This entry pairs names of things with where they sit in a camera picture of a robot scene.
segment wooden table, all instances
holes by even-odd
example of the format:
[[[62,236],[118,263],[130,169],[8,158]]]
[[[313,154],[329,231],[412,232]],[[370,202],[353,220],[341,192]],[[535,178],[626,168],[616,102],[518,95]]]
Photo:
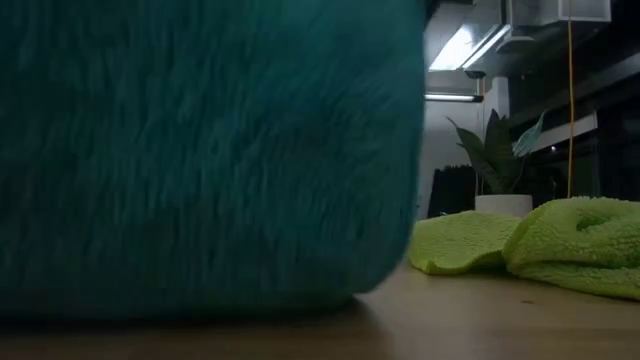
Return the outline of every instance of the wooden table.
[[[640,359],[640,304],[499,276],[400,269],[332,315],[3,335],[0,359]]]

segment white plant pot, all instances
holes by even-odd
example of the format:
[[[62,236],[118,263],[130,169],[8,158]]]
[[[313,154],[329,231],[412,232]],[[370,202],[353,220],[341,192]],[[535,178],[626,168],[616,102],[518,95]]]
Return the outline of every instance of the white plant pot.
[[[531,195],[480,195],[476,196],[476,211],[527,216],[533,208]]]

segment white wall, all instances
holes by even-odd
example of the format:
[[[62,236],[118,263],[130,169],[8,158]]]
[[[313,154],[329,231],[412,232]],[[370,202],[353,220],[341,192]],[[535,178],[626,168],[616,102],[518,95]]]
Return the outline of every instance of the white wall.
[[[469,164],[467,153],[460,146],[450,117],[458,126],[471,130],[482,137],[484,119],[489,118],[491,109],[502,115],[509,115],[507,79],[495,78],[491,90],[486,94],[484,104],[427,102],[425,126],[420,156],[420,187],[418,191],[418,219],[428,212],[433,174],[445,166]]]

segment furry cushion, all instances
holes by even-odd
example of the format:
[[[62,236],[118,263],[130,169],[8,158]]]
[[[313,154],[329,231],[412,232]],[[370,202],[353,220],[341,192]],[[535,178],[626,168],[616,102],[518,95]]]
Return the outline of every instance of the furry cushion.
[[[413,220],[422,3],[0,1],[0,316],[376,286]]]

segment lime green cloth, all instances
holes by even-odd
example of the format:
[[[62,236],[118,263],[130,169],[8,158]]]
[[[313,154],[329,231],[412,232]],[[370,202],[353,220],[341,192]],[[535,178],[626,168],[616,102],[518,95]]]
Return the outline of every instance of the lime green cloth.
[[[432,275],[502,265],[521,278],[640,300],[640,203],[573,198],[523,220],[475,211],[423,220],[409,259]]]

